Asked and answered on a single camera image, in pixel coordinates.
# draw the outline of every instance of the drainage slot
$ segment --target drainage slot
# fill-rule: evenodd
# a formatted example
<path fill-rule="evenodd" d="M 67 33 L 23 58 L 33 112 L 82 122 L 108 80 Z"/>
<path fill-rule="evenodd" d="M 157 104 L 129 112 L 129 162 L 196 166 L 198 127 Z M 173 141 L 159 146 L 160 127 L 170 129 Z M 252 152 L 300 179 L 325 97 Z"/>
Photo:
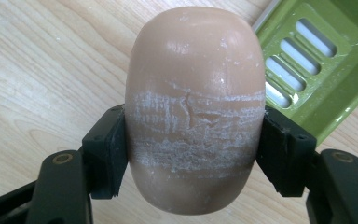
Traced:
<path fill-rule="evenodd" d="M 283 39 L 281 49 L 310 74 L 316 75 L 321 71 L 321 66 L 291 39 Z"/>
<path fill-rule="evenodd" d="M 282 108 L 287 108 L 291 104 L 291 100 L 288 96 L 282 94 L 280 91 L 271 86 L 268 82 L 266 82 L 266 95 L 267 97 L 269 97 L 269 99 L 272 100 L 272 102 Z"/>
<path fill-rule="evenodd" d="M 295 91 L 303 91 L 305 89 L 304 81 L 281 60 L 275 57 L 269 57 L 266 59 L 266 67 Z"/>
<path fill-rule="evenodd" d="M 296 29 L 301 33 L 317 50 L 326 57 L 333 57 L 337 53 L 337 47 L 322 32 L 313 26 L 308 20 L 301 19 L 296 23 Z"/>

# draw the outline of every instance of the tabletop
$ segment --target tabletop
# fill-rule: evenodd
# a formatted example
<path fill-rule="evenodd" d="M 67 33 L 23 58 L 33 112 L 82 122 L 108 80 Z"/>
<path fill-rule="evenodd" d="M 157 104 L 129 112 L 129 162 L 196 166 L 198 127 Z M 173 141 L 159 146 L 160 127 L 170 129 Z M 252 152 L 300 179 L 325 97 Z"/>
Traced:
<path fill-rule="evenodd" d="M 78 149 L 108 108 L 124 103 L 131 48 L 164 10 L 219 7 L 250 24 L 270 0 L 0 0 L 0 195 L 37 179 L 48 155 Z M 358 107 L 322 144 L 358 156 Z M 302 198 L 283 198 L 255 164 L 241 195 L 204 216 L 158 210 L 127 168 L 120 194 L 92 201 L 95 223 L 308 223 Z"/>

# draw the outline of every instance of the green plastic tray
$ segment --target green plastic tray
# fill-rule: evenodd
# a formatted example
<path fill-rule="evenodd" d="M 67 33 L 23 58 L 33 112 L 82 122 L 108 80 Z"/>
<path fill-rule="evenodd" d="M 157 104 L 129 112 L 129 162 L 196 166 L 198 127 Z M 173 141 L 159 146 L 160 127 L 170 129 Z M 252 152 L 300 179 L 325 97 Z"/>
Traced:
<path fill-rule="evenodd" d="M 255 25 L 267 104 L 320 144 L 358 106 L 358 1 L 272 1 Z"/>

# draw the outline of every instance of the wooden table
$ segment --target wooden table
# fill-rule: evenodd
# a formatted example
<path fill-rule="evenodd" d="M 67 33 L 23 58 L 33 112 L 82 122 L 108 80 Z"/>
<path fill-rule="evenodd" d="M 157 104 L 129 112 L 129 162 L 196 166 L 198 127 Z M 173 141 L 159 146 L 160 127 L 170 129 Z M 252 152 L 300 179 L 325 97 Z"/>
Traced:
<path fill-rule="evenodd" d="M 0 195 L 37 179 L 46 156 L 78 149 L 103 112 L 124 103 L 142 26 L 166 9 L 221 7 L 250 23 L 269 0 L 0 1 Z M 358 108 L 320 146 L 358 155 Z M 118 198 L 93 201 L 95 223 L 308 223 L 305 197 L 277 194 L 255 165 L 238 199 L 206 216 L 148 204 L 130 169 Z"/>

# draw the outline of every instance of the beige oval object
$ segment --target beige oval object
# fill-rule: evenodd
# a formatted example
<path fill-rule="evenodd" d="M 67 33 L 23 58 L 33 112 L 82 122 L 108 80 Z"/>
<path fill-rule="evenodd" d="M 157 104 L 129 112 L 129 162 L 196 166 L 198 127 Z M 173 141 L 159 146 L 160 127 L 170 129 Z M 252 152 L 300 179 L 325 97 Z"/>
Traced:
<path fill-rule="evenodd" d="M 125 101 L 131 173 L 148 202 L 200 215 L 235 200 L 265 111 L 261 48 L 242 18 L 209 7 L 157 15 L 133 47 Z"/>

